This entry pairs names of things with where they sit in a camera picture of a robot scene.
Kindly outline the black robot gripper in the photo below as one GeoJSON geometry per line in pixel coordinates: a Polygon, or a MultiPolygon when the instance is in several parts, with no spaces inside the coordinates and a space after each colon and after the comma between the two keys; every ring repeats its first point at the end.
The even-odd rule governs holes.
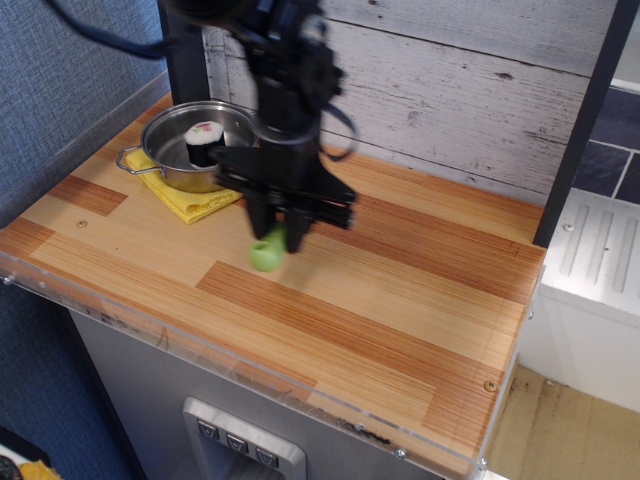
{"type": "Polygon", "coordinates": [[[213,147],[218,183],[242,192],[254,237],[265,237],[285,213],[286,247],[297,253],[315,221],[343,229],[352,223],[356,192],[320,159],[319,134],[293,141],[261,138],[257,147],[213,147]]]}

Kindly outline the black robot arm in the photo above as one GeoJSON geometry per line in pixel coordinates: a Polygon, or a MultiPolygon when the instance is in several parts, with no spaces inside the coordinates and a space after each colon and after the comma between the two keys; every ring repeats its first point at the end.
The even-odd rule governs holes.
{"type": "Polygon", "coordinates": [[[331,103],[342,70],[326,42],[316,1],[167,1],[182,20],[218,27],[242,45],[257,92],[257,147],[213,147],[219,183],[241,192],[256,238],[282,215],[286,248],[297,252],[311,225],[348,228],[357,195],[322,164],[321,117],[352,121],[331,103]]]}

